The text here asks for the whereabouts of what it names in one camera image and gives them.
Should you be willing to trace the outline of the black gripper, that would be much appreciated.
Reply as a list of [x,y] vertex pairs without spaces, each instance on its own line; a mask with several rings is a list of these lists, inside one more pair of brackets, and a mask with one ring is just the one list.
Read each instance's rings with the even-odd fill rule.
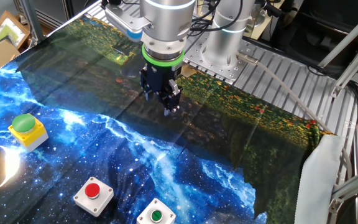
[[[158,101],[163,104],[165,116],[168,116],[168,108],[174,113],[179,108],[181,88],[175,82],[176,77],[181,72],[182,63],[175,66],[161,67],[150,62],[140,71],[140,85],[144,90],[145,99],[151,100],[156,96]],[[169,106],[163,93],[169,93]]]

